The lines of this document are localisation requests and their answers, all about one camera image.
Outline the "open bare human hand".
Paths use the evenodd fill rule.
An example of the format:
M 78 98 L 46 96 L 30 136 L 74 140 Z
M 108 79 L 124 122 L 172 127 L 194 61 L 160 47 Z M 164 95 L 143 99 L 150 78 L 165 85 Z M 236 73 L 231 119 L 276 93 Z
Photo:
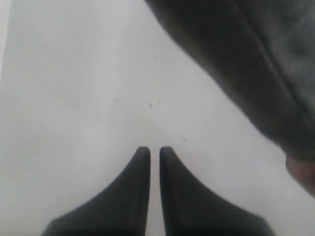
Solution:
M 285 165 L 290 175 L 314 198 L 315 164 L 297 161 L 288 156 Z

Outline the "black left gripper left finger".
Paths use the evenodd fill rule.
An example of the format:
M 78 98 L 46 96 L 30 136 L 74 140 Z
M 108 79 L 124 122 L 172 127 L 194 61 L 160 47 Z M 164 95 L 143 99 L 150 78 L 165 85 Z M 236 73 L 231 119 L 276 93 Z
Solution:
M 139 147 L 98 195 L 50 222 L 44 236 L 143 236 L 150 196 L 151 154 Z

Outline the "grey knit sleeve forearm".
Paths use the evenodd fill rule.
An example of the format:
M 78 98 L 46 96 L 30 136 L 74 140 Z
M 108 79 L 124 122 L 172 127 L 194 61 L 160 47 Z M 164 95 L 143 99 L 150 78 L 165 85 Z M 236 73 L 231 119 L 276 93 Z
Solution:
M 315 160 L 312 0 L 149 0 L 170 37 L 291 158 Z

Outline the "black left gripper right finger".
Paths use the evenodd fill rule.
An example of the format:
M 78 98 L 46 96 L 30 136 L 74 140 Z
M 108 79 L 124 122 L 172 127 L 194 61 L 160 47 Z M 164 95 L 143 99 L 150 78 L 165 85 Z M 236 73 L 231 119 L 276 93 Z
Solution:
M 159 152 L 162 212 L 167 236 L 273 236 L 261 217 L 226 201 L 202 184 L 174 149 Z

